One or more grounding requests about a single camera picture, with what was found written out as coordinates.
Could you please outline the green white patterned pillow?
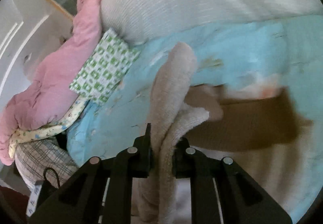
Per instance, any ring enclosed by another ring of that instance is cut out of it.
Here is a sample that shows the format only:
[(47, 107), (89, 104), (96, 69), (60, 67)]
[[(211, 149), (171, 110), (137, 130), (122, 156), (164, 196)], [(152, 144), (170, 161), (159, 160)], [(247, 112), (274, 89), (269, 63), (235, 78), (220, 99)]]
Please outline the green white patterned pillow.
[(103, 105), (139, 55), (139, 50), (130, 47), (110, 28), (103, 34), (69, 89), (98, 105)]

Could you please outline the light blue floral bedsheet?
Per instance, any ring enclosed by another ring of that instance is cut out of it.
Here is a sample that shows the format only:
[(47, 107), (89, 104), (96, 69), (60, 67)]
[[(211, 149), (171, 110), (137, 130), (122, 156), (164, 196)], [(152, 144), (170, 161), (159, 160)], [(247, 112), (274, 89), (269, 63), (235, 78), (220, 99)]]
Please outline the light blue floral bedsheet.
[(209, 157), (233, 158), (298, 222), (322, 188), (322, 16), (310, 15), (247, 24), (209, 23), (139, 45), (121, 88), (102, 105), (89, 102), (67, 131), (67, 150), (77, 165), (90, 157), (111, 158), (129, 147), (146, 127), (153, 80), (178, 43), (197, 57), (191, 84), (225, 85), (240, 92), (252, 84), (286, 86), (301, 117), (301, 134), (289, 144), (244, 148), (247, 132)]

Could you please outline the pink quilted blanket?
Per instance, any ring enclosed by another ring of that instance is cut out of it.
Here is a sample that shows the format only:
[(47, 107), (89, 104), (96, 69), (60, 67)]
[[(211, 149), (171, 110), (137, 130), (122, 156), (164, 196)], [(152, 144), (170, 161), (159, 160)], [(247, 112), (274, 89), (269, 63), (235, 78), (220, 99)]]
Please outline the pink quilted blanket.
[(1, 112), (1, 162), (11, 165), (9, 142), (17, 129), (33, 131), (60, 120), (78, 95), (69, 89), (101, 39), (101, 0), (77, 0), (72, 36), (37, 67), (29, 87)]

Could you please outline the plaid grey cloth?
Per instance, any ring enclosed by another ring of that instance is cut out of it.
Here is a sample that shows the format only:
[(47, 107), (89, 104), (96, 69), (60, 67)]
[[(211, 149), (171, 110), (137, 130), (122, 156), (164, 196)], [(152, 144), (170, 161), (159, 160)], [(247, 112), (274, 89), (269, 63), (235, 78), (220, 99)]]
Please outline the plaid grey cloth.
[(43, 172), (52, 168), (64, 184), (78, 166), (67, 151), (60, 148), (56, 137), (19, 144), (15, 150), (15, 164), (28, 189), (44, 179)]

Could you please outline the yellow floral cloth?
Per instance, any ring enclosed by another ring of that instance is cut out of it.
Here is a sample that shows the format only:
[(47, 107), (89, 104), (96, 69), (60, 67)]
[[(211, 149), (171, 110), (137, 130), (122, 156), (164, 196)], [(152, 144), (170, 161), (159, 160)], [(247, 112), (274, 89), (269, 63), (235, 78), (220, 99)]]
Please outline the yellow floral cloth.
[(86, 98), (79, 96), (59, 121), (44, 125), (33, 131), (17, 129), (9, 142), (8, 153), (10, 158), (14, 158), (16, 148), (19, 144), (53, 137), (68, 129), (79, 118), (87, 102), (88, 100)]

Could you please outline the beige knit sweater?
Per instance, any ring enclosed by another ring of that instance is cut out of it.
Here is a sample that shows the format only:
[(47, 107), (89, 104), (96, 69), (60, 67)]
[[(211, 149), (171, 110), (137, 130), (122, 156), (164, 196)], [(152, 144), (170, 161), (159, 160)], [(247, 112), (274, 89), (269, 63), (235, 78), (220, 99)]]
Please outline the beige knit sweater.
[(132, 213), (142, 223), (189, 222), (189, 183), (172, 175), (175, 146), (187, 137), (211, 158), (233, 158), (298, 221), (322, 187), (319, 124), (273, 81), (234, 93), (191, 86), (196, 65), (193, 50), (178, 43), (157, 72), (147, 118), (155, 168), (136, 182)]

